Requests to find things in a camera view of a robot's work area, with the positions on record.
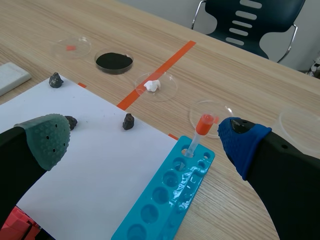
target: wooden table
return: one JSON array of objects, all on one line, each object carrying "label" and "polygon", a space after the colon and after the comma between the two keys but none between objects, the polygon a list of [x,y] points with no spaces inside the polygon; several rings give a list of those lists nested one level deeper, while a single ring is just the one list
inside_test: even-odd
[{"label": "wooden table", "polygon": [[[140,97],[128,112],[166,134],[191,137],[188,111],[204,99],[224,102],[236,116],[267,126],[285,107],[317,112],[320,106],[318,79],[112,0],[0,0],[0,5],[0,63],[13,62],[32,75],[1,96],[0,104],[59,72],[116,105],[137,77],[192,40],[196,45],[168,71],[179,82],[176,96],[156,103]],[[91,52],[76,60],[54,58],[52,44],[70,36],[88,37]],[[129,50],[134,67],[122,75],[98,71],[94,56],[103,48]],[[216,158],[176,239],[277,239],[264,205],[226,158],[220,140],[203,144]]]}]

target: wall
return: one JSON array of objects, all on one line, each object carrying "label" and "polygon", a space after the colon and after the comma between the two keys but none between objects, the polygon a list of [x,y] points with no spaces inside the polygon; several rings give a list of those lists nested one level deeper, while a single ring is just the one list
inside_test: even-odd
[{"label": "wall", "polygon": [[[135,8],[157,15],[187,28],[191,27],[200,0],[119,0]],[[295,42],[281,64],[296,70],[307,70],[320,52],[320,0],[306,0],[294,22],[298,26]],[[201,7],[194,26],[198,32],[208,34],[216,28],[216,19]],[[284,33],[268,33],[260,46],[272,61],[278,61],[288,49],[294,28]]]}]

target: test tube rack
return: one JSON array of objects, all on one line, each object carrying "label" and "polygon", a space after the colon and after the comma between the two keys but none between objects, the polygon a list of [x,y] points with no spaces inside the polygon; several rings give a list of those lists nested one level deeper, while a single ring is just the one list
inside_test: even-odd
[{"label": "test tube rack", "polygon": [[111,240],[172,240],[215,153],[198,145],[185,157],[191,139],[181,136],[135,202]]}]

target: chair leg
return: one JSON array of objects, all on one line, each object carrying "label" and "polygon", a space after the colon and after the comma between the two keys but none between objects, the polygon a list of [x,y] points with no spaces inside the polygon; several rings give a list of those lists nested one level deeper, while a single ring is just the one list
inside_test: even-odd
[{"label": "chair leg", "polygon": [[293,26],[294,26],[294,33],[293,33],[293,35],[292,35],[289,48],[288,48],[288,50],[286,51],[286,53],[283,55],[283,57],[282,57],[277,63],[280,63],[280,62],[288,55],[288,53],[290,52],[290,50],[291,50],[291,48],[292,48],[292,43],[294,42],[295,37],[296,37],[296,34],[297,34],[297,31],[298,31],[297,25],[293,24]]},{"label": "chair leg", "polygon": [[198,16],[198,13],[199,13],[199,9],[200,9],[200,7],[201,7],[201,4],[204,4],[204,3],[206,3],[206,2],[207,2],[206,0],[202,0],[202,1],[199,3],[198,8],[196,9],[196,12],[195,12],[193,21],[192,21],[191,29],[194,29],[195,22],[196,22],[196,18],[197,18],[197,16]]}]

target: glass petri dish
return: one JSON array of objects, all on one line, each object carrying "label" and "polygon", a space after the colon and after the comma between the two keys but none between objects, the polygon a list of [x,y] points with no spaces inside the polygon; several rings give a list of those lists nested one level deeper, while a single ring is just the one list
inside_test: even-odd
[{"label": "glass petri dish", "polygon": [[105,48],[96,53],[94,62],[100,71],[118,75],[126,73],[133,67],[134,57],[125,49]]},{"label": "glass petri dish", "polygon": [[304,109],[288,108],[280,113],[272,131],[304,154],[320,153],[320,116]]},{"label": "glass petri dish", "polygon": [[214,100],[203,100],[193,104],[189,111],[189,121],[193,128],[196,128],[199,119],[203,114],[211,114],[215,121],[207,136],[209,138],[219,138],[219,124],[226,118],[232,117],[232,110],[224,103]]},{"label": "glass petri dish", "polygon": [[60,59],[78,59],[91,51],[91,42],[84,36],[60,40],[51,46],[51,53]]},{"label": "glass petri dish", "polygon": [[[158,88],[155,92],[147,91],[144,84],[147,81],[160,81],[160,89]],[[139,95],[143,94],[143,97],[153,102],[163,102],[173,98],[178,90],[178,84],[174,76],[170,73],[157,73],[149,72],[138,77],[134,82],[134,87]]]}]

